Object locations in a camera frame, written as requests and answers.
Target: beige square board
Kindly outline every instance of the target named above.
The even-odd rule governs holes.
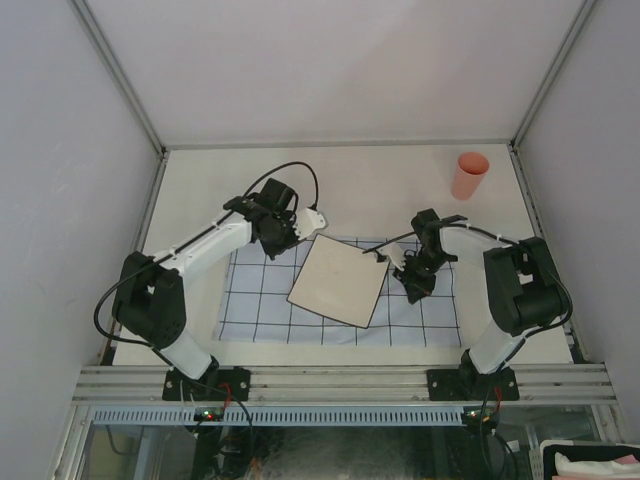
[[[288,301],[337,322],[367,328],[389,267],[375,253],[318,235]]]

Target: plastic cup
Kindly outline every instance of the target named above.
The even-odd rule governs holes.
[[[478,152],[463,153],[451,186],[451,195],[458,200],[469,200],[489,171],[489,160]]]

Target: glass panel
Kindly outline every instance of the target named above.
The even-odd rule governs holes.
[[[188,480],[196,439],[183,426],[93,425],[81,480]]]
[[[255,427],[252,439],[245,427],[93,426],[80,478],[484,478],[486,462],[514,478],[515,461],[526,479],[543,440],[598,439],[587,407],[504,406],[491,420],[513,457],[478,427]]]

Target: black grid lines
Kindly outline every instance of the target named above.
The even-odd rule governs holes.
[[[337,238],[361,249],[384,239]],[[216,338],[280,344],[394,347],[461,346],[451,264],[438,272],[434,295],[409,305],[404,288],[387,271],[369,328],[335,322],[287,302],[312,242],[305,241],[274,261],[259,244],[231,256]],[[399,242],[417,251],[417,240]]]

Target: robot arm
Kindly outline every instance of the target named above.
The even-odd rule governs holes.
[[[294,196],[285,184],[269,179],[260,193],[227,202],[224,215],[181,244],[152,256],[129,255],[121,278],[134,278],[117,289],[114,318],[185,376],[198,380],[214,373],[217,361],[185,328],[184,291],[212,265],[250,242],[260,241],[273,259],[325,228],[323,215],[313,209],[287,210]]]
[[[448,261],[462,259],[484,269],[492,318],[480,340],[464,353],[459,369],[470,394],[480,377],[499,374],[531,333],[548,329],[562,315],[564,321],[570,299],[544,240],[502,240],[457,223],[461,220],[466,218],[440,219],[432,209],[419,212],[411,221],[422,244],[419,252],[401,260],[397,252],[389,254],[391,249],[381,253],[395,264],[394,276],[410,303],[431,294],[435,273]]]
[[[440,230],[440,241],[447,254],[485,271],[492,321],[468,352],[479,374],[498,371],[527,334],[567,312],[568,298],[554,280],[558,274],[541,238],[505,246],[477,231],[449,226]]]

